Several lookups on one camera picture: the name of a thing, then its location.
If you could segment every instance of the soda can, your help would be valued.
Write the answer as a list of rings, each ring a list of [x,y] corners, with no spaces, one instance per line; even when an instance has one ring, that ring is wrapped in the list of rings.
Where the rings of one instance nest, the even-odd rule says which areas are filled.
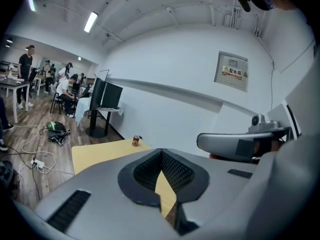
[[[140,140],[139,136],[137,136],[137,135],[134,136],[134,137],[133,137],[133,141],[132,141],[132,146],[138,147],[139,140]]]

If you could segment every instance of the ceiling light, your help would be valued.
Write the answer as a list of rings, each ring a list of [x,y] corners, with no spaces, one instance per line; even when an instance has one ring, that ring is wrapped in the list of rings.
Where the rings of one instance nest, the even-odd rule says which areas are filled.
[[[34,0],[28,0],[31,11],[35,12]]]
[[[86,22],[84,31],[85,32],[90,32],[91,27],[93,26],[93,24],[95,23],[96,19],[98,17],[98,14],[96,14],[94,11],[91,12],[90,17],[88,18],[88,21]]]

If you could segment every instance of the monitor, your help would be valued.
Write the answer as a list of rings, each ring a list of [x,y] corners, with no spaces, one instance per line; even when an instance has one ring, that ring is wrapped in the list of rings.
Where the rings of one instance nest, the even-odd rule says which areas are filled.
[[[106,82],[97,78],[95,81],[95,85],[92,92],[91,103],[90,103],[90,110],[96,110],[100,107],[101,100],[104,94],[104,90],[106,87]]]
[[[112,83],[107,83],[102,99],[102,108],[118,109],[122,88]]]

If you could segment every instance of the camera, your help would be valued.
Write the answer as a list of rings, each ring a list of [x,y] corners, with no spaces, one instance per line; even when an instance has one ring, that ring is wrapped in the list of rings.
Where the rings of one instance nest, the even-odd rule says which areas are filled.
[[[263,114],[257,114],[252,118],[251,126],[249,127],[248,132],[251,134],[273,132],[278,128],[280,128],[280,123],[278,121],[265,121],[265,116]]]

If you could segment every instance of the white cable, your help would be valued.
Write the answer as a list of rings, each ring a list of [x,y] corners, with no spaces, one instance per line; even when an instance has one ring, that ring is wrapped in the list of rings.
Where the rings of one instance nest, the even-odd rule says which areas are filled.
[[[38,169],[38,166],[36,167],[37,169],[38,169],[38,171],[40,172],[40,173],[42,173],[42,174],[48,174],[48,173],[50,173],[50,171],[53,169],[53,167],[55,167],[55,165],[56,165],[56,157],[55,157],[55,155],[54,155],[54,153],[51,153],[51,152],[48,152],[48,151],[43,151],[43,150],[40,150],[40,151],[34,151],[34,152],[28,152],[28,151],[25,151],[24,150],[24,146],[25,145],[27,145],[27,144],[29,144],[30,142],[32,142],[38,135],[39,135],[39,133],[40,133],[40,127],[38,126],[38,125],[23,125],[23,126],[15,126],[15,127],[17,127],[17,128],[23,128],[23,127],[37,127],[38,129],[39,129],[39,132],[33,137],[33,138],[31,138],[28,142],[26,142],[26,143],[24,143],[23,145],[22,145],[22,152],[23,153],[27,153],[27,154],[38,154],[38,153],[47,153],[47,154],[50,154],[50,155],[52,155],[53,156],[53,160],[54,160],[54,164],[53,164],[53,166],[51,167],[51,168],[48,168],[48,167],[46,167],[47,169],[48,169],[48,171],[47,172],[43,172],[43,171],[40,171],[39,169]]]
[[[58,172],[58,173],[75,175],[75,174],[72,173],[72,172],[66,172],[66,171],[62,171],[62,170],[53,170],[53,169],[51,169],[51,171],[53,171],[53,172]]]

